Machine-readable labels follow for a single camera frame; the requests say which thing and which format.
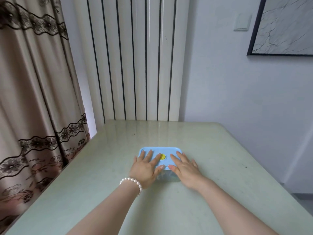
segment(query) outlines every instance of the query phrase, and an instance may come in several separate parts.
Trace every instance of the light green tabletop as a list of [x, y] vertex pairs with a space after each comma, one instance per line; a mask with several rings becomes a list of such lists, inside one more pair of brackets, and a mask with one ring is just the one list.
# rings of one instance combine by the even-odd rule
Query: light green tabletop
[[[144, 146], [180, 148], [279, 234], [313, 234], [313, 217], [220, 124], [108, 121], [6, 235], [66, 234], [128, 175]], [[143, 191], [119, 234], [223, 232], [197, 193], [168, 182]]]

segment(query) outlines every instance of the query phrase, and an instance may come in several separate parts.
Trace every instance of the pearl bracelet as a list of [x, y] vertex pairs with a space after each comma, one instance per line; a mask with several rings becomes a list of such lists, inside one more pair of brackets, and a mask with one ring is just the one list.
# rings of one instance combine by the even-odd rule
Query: pearl bracelet
[[125, 181], [125, 180], [131, 180], [131, 181], [135, 182], [135, 183], [139, 186], [139, 190], [140, 190], [140, 191], [139, 191], [139, 194], [137, 195], [137, 197], [138, 197], [138, 196], [141, 194], [141, 192], [142, 192], [142, 187], [141, 187], [141, 185], [140, 185], [140, 182], [137, 181], [137, 180], [134, 179], [134, 178], [126, 177], [126, 178], [122, 179], [119, 184], [122, 184], [122, 182]]

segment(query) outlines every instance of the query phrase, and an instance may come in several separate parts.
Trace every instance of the forearm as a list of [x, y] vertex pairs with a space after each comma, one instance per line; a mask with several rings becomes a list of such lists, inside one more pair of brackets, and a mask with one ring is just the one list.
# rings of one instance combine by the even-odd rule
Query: forearm
[[208, 203], [225, 235], [278, 235], [213, 181], [203, 179], [198, 192]]
[[117, 235], [138, 193], [138, 185], [124, 181], [67, 235]]

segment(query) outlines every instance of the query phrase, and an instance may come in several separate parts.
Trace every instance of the blue lid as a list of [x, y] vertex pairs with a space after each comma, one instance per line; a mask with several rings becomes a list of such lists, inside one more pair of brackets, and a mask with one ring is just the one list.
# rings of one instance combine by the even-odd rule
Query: blue lid
[[163, 154], [161, 157], [161, 160], [158, 162], [156, 167], [159, 165], [165, 165], [165, 170], [169, 170], [168, 165], [176, 166], [176, 164], [171, 159], [170, 154], [173, 154], [175, 157], [178, 158], [176, 151], [179, 151], [180, 153], [182, 153], [182, 150], [180, 150], [179, 148], [175, 148], [175, 147], [143, 147], [142, 149], [139, 150], [138, 156], [140, 156], [142, 150], [145, 150], [145, 157], [148, 155], [148, 152], [150, 150], [153, 151], [151, 160], [154, 159], [159, 153]]

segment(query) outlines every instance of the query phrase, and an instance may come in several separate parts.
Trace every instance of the hand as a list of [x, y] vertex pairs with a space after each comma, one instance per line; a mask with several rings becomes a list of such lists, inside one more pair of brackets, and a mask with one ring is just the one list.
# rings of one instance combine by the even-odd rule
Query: hand
[[157, 175], [165, 168], [165, 165], [160, 165], [154, 169], [161, 158], [161, 154], [159, 153], [150, 162], [152, 153], [152, 150], [150, 150], [148, 155], [145, 157], [145, 151], [142, 150], [138, 158], [136, 156], [134, 157], [134, 163], [129, 172], [129, 177], [139, 181], [143, 189], [151, 186]]
[[168, 168], [173, 171], [181, 180], [181, 182], [188, 188], [197, 190], [198, 184], [205, 177], [200, 173], [198, 169], [198, 165], [194, 159], [189, 161], [186, 154], [181, 154], [179, 151], [176, 151], [177, 156], [181, 159], [181, 161], [171, 154], [171, 158], [173, 162], [175, 162], [176, 166], [168, 165]]

